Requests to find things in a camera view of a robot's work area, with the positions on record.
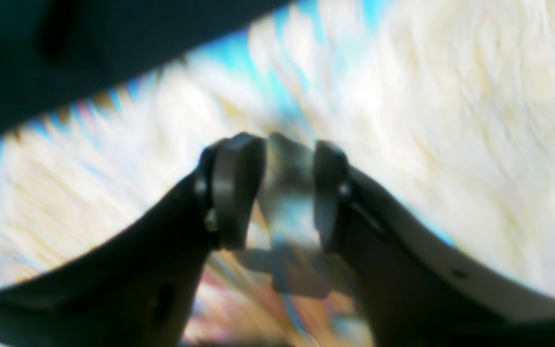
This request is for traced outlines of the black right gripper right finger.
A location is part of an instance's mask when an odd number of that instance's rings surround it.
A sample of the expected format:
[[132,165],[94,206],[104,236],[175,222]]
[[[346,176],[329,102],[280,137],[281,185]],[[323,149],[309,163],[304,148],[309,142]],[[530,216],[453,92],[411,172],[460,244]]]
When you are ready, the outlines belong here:
[[439,239],[328,141],[315,147],[322,248],[354,272],[378,347],[555,347],[555,299]]

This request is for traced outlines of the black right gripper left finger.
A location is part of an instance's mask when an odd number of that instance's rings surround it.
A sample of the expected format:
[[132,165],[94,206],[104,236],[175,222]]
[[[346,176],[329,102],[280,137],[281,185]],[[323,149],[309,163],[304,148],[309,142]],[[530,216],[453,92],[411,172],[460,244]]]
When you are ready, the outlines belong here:
[[245,247],[265,158],[260,137],[220,140],[125,231],[57,270],[0,290],[0,343],[175,347],[207,257]]

